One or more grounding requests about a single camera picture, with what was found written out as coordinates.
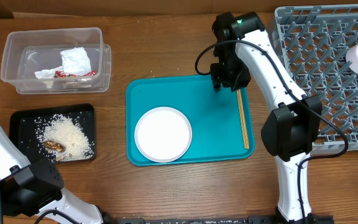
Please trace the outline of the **white round plate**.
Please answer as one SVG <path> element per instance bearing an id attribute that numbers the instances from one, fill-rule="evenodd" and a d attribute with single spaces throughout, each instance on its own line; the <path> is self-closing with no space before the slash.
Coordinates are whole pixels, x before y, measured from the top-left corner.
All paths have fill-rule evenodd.
<path id="1" fill-rule="evenodd" d="M 135 144 L 148 160 L 173 162 L 183 156 L 192 142 L 188 118 L 171 107 L 156 107 L 144 113 L 134 130 Z"/>

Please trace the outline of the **white napkin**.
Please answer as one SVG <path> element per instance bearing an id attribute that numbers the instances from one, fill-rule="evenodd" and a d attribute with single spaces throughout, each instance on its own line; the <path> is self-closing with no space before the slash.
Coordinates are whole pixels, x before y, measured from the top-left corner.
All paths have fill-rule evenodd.
<path id="1" fill-rule="evenodd" d="M 85 76 L 91 69 L 90 58 L 83 47 L 60 52 L 63 71 L 70 75 Z"/>

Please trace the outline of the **red snack wrapper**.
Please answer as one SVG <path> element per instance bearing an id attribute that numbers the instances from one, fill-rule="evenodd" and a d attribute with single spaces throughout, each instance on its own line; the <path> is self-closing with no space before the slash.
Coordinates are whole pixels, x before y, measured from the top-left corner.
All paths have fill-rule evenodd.
<path id="1" fill-rule="evenodd" d="M 70 78 L 70 77 L 88 77 L 88 76 L 94 76 L 96 75 L 96 72 L 94 70 L 84 74 L 84 75 L 75 75 L 70 73 L 65 73 L 63 71 L 56 71 L 54 73 L 54 78 Z"/>

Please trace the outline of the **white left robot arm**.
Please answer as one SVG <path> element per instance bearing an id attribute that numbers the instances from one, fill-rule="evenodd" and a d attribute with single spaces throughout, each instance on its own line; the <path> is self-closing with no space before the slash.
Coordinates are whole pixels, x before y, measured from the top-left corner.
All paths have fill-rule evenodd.
<path id="1" fill-rule="evenodd" d="M 107 212 L 67 190 L 49 159 L 28 160 L 0 126 L 0 223 L 20 214 L 58 223 L 115 223 Z"/>

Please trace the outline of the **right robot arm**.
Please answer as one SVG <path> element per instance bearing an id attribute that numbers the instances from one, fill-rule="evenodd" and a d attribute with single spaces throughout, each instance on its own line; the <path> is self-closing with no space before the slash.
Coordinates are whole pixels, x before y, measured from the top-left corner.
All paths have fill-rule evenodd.
<path id="1" fill-rule="evenodd" d="M 322 102 L 307 96 L 275 53 L 259 16 L 220 14 L 212 25 L 217 39 L 210 66 L 215 89 L 237 91 L 255 79 L 270 114 L 262 126 L 262 142 L 275 159 L 279 200 L 268 223 L 333 223 L 332 216 L 312 213 L 308 201 L 308 162 L 316 141 Z"/>

